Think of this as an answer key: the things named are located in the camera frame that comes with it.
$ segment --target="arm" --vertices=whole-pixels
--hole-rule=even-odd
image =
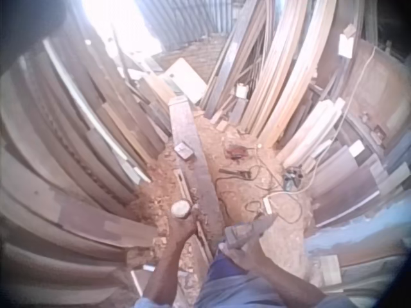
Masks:
[[[187,219],[169,217],[170,234],[166,249],[153,275],[148,280],[143,297],[158,305],[173,305],[177,294],[177,272],[182,249],[197,227],[193,216]]]
[[[220,249],[238,266],[265,278],[287,307],[314,307],[326,297],[319,288],[274,264],[264,254],[258,238],[240,250],[229,250],[224,243],[220,244]]]

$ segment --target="forearm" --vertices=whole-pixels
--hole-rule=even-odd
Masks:
[[[147,283],[143,297],[159,305],[173,305],[177,294],[177,272],[183,247],[184,243],[169,241]]]
[[[313,307],[326,297],[319,288],[283,270],[269,258],[257,273],[274,287],[287,307]]]

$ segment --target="hand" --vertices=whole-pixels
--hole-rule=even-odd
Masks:
[[[266,264],[272,263],[264,254],[258,237],[252,238],[241,249],[228,249],[226,243],[220,243],[218,247],[224,255],[247,271],[260,273]]]
[[[186,219],[176,218],[168,215],[169,242],[183,244],[197,231],[195,213],[191,213]]]

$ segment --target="sawdust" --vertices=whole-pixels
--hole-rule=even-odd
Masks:
[[[222,200],[222,208],[226,209],[225,215],[228,216],[231,225],[252,221],[256,214],[263,210],[262,198],[268,194],[268,189],[280,189],[270,173],[265,168],[258,167],[261,166],[260,158],[275,178],[281,181],[283,169],[275,159],[275,151],[273,149],[257,150],[255,138],[241,135],[233,127],[228,127],[223,133],[219,132],[203,116],[196,117],[195,122],[214,181],[228,176],[219,173],[220,168],[249,169],[252,177],[255,177],[259,169],[254,181],[218,180],[216,188]],[[227,159],[223,149],[228,144],[239,144],[249,148],[249,157],[240,161]],[[139,221],[155,225],[159,230],[159,237],[155,240],[152,251],[152,264],[157,263],[166,244],[167,215],[171,204],[181,199],[178,183],[173,173],[173,169],[177,167],[176,159],[173,141],[170,140],[157,162],[148,170],[153,182],[140,185],[138,200],[129,206]],[[304,256],[303,239],[304,229],[311,219],[311,213],[308,199],[300,196],[298,200],[301,206],[286,195],[272,198],[275,212],[280,213],[288,221],[293,221],[300,216],[300,211],[302,211],[301,219],[294,224],[289,224],[285,220],[277,218],[274,225],[261,238],[261,244],[265,253],[274,262],[299,277],[305,277],[308,272],[306,269],[308,263]],[[193,258],[191,247],[188,244],[184,248],[179,265],[180,269],[187,273],[184,279],[179,277],[179,281],[189,303],[192,304],[198,295],[200,286],[193,273]]]

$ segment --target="person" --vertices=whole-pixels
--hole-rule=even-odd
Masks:
[[[162,257],[134,308],[166,308],[177,293],[179,259],[197,231],[195,218],[169,218]],[[219,244],[194,307],[356,307],[346,296],[327,296],[319,288],[283,270],[263,252],[259,239],[242,249]]]

